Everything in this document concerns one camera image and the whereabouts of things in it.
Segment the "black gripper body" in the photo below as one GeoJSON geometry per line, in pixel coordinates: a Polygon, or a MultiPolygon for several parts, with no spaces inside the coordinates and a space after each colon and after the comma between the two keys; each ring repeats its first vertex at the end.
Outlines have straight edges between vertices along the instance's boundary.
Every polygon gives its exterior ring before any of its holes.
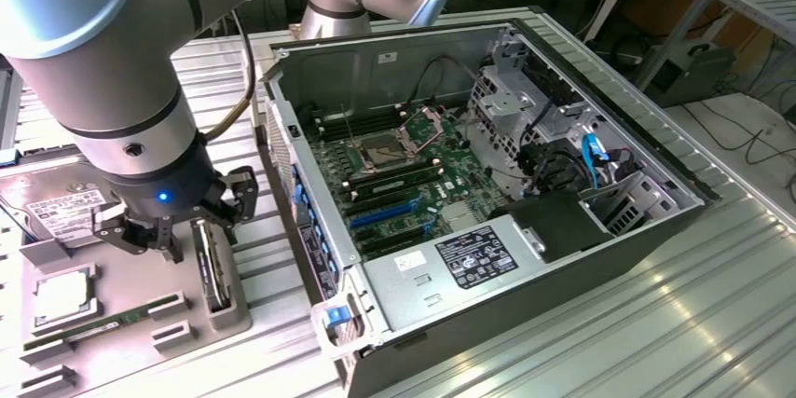
{"type": "Polygon", "coordinates": [[[206,139],[198,134],[183,154],[164,168],[144,174],[102,173],[111,190],[135,216],[160,218],[194,210],[202,200],[222,196],[224,183],[214,168],[206,139]]]}

